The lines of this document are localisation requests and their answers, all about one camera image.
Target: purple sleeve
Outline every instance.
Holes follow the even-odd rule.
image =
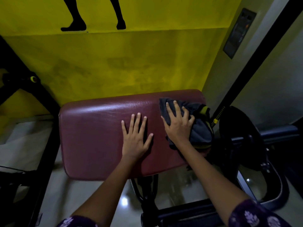
[[[87,217],[71,216],[61,221],[57,227],[98,227],[98,225]]]
[[[229,227],[290,227],[275,213],[248,199],[240,203],[229,218]]]

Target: towel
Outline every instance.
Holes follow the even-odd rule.
[[[211,146],[211,142],[214,139],[213,130],[209,123],[209,108],[201,103],[191,103],[181,100],[176,100],[180,109],[182,116],[184,115],[184,111],[182,110],[182,107],[185,107],[189,111],[189,117],[190,115],[195,116],[194,124],[191,128],[191,133],[189,137],[190,143],[193,145],[196,149],[205,149],[209,148]],[[171,124],[169,114],[166,110],[166,102],[169,103],[169,106],[173,112],[173,114],[176,116],[176,110],[174,106],[174,99],[171,98],[160,98],[159,99],[159,106],[160,106],[160,112],[163,118],[165,119],[166,123],[168,125]],[[167,137],[169,146],[172,149],[177,149],[175,144]]]

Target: tiled floor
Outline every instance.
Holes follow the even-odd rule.
[[[0,165],[23,170],[37,167],[42,151],[51,131],[50,121],[25,122],[17,124],[13,133],[0,145]],[[242,174],[250,178],[250,187],[257,198],[266,192],[264,180],[258,172],[242,169]],[[59,151],[47,191],[41,207],[40,226],[53,227],[68,217],[100,186],[101,182],[74,181],[67,177]],[[277,213],[292,226],[303,226],[303,200],[290,186],[290,197]],[[20,188],[18,196],[23,196],[26,188]],[[207,198],[193,171],[180,167],[159,174],[156,205],[159,209],[176,206]],[[112,226],[141,226],[141,206],[127,181]]]

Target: padded seat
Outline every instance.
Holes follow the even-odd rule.
[[[131,178],[157,174],[186,164],[169,148],[159,110],[159,98],[206,104],[199,90],[178,90],[91,99],[65,104],[59,114],[61,150],[67,175],[76,180],[105,180],[122,157],[121,120],[128,130],[131,114],[147,116],[151,148],[134,167]]]

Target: hand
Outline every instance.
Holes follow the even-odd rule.
[[[123,148],[122,148],[122,158],[127,158],[133,162],[138,161],[143,154],[148,150],[149,145],[154,136],[153,133],[149,134],[145,143],[143,143],[143,135],[146,125],[147,117],[144,116],[140,131],[141,114],[137,114],[136,122],[134,123],[134,114],[131,115],[131,123],[129,125],[129,131],[127,133],[125,128],[125,122],[122,120],[122,131],[123,131]]]
[[[179,143],[183,143],[189,140],[191,127],[195,121],[195,117],[191,115],[190,120],[188,120],[189,111],[185,107],[182,107],[182,110],[184,111],[184,116],[182,117],[180,107],[176,101],[174,101],[174,106],[176,109],[176,117],[172,113],[169,104],[166,103],[166,109],[171,120],[170,126],[167,125],[165,119],[162,116],[161,118],[163,120],[165,131],[168,137],[177,146]]]

